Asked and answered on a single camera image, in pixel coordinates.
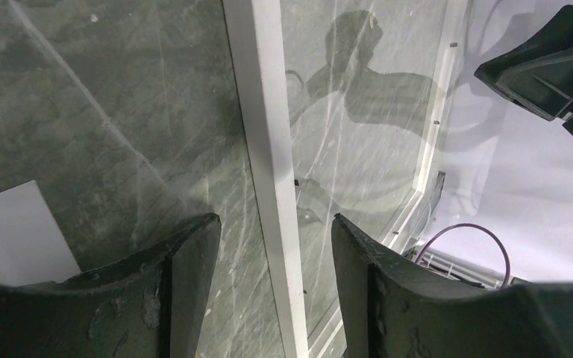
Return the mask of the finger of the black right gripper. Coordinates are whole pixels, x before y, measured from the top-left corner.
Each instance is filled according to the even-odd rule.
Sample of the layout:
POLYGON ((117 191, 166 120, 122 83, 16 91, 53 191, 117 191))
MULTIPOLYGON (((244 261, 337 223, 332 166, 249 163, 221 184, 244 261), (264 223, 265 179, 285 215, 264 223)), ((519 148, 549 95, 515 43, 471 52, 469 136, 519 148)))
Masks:
POLYGON ((521 45, 482 63, 475 77, 545 120, 573 120, 573 5, 521 45))

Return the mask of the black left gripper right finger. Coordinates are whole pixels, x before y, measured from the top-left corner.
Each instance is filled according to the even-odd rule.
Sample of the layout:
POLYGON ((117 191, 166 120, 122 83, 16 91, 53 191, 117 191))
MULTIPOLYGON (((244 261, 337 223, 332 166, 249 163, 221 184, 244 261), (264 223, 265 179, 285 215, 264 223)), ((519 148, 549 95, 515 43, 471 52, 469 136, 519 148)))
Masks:
POLYGON ((573 357, 573 283, 473 287, 341 215, 331 241, 348 357, 573 357))

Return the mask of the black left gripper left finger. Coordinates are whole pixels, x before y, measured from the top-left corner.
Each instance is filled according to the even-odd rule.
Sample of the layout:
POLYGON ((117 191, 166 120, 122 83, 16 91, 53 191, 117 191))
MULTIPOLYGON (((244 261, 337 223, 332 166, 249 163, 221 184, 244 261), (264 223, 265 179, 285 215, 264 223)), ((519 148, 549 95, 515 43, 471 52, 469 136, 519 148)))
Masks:
POLYGON ((208 213, 62 283, 0 284, 0 357, 194 357, 221 229, 208 213))

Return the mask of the clear acrylic sheet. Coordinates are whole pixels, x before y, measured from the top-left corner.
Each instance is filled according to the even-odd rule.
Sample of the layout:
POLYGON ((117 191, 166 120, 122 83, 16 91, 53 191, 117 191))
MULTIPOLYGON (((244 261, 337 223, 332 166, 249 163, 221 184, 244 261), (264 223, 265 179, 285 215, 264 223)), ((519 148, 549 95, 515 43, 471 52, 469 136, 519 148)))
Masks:
POLYGON ((281 2, 306 327, 337 297, 331 225, 381 239, 415 194, 467 1, 281 2))

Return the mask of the white picture frame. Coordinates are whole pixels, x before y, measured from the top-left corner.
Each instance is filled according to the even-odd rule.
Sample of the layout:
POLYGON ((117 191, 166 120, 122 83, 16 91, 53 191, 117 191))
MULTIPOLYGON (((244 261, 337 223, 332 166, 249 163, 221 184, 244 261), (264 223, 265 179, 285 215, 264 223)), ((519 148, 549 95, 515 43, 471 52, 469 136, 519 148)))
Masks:
MULTIPOLYGON (((338 296, 313 333, 307 332, 281 2, 225 1, 225 21, 281 339, 288 357, 340 357, 345 334, 338 296)), ((417 190, 404 201, 390 232, 376 239, 395 251, 413 245, 427 226, 442 188, 441 147, 464 53, 467 14, 447 48, 451 78, 440 116, 428 132, 417 190)))

